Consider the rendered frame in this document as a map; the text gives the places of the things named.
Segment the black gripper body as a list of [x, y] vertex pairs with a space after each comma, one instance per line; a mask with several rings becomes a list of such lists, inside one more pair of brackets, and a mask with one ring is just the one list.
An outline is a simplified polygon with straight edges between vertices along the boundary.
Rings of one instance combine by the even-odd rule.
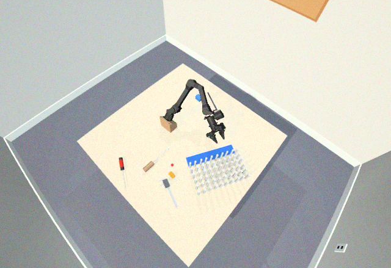
[[218, 131], [221, 132], [221, 131], [223, 131], [224, 129], [226, 129], [226, 127], [224, 126], [224, 129], [223, 129], [223, 130], [216, 130], [216, 131], [214, 131], [213, 125], [217, 125], [217, 123], [218, 123], [218, 122], [215, 121], [215, 122], [209, 124], [209, 127], [211, 128], [211, 132], [209, 132], [209, 133], [206, 134], [207, 137], [211, 137], [211, 136], [215, 135], [216, 132], [218, 132]]

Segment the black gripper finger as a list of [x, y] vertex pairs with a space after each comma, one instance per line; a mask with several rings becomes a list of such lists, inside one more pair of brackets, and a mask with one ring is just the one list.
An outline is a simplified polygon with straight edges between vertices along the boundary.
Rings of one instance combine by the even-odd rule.
[[216, 135], [213, 135], [213, 136], [211, 136], [211, 137], [209, 137], [211, 140], [213, 140], [215, 143], [218, 143], [217, 142], [217, 139], [216, 139]]
[[225, 140], [225, 135], [224, 135], [224, 132], [225, 132], [225, 130], [223, 130], [223, 131], [221, 131], [221, 132], [219, 132], [219, 134], [221, 135], [221, 137]]

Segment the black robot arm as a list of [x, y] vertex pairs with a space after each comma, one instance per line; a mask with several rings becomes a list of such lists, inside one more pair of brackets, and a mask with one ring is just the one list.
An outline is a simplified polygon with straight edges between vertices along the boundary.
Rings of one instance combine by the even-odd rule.
[[[204, 115], [209, 115], [207, 117], [205, 116], [205, 118], [204, 118], [204, 120], [207, 119], [208, 124], [215, 122], [215, 120], [220, 120], [220, 119], [224, 118], [224, 113], [222, 113], [222, 111], [220, 109], [216, 112], [211, 110], [211, 107], [208, 104], [208, 101], [206, 98], [204, 86], [200, 85], [195, 79], [188, 79], [188, 81], [186, 83], [186, 87], [185, 87], [183, 93], [181, 94], [181, 96], [179, 97], [178, 101], [170, 109], [166, 109], [166, 114], [163, 118], [165, 118], [167, 121], [172, 121], [174, 114], [179, 113], [181, 111], [181, 109], [182, 109], [181, 105], [182, 105], [183, 101], [185, 100], [185, 98], [187, 97], [187, 95], [189, 94], [189, 92], [193, 88], [196, 88], [199, 90], [200, 99], [202, 101], [202, 113]], [[210, 116], [210, 115], [212, 115], [212, 116]], [[223, 122], [221, 122], [218, 125], [213, 125], [213, 128], [214, 128], [214, 131], [223, 130], [224, 126], [225, 125], [223, 124]]]

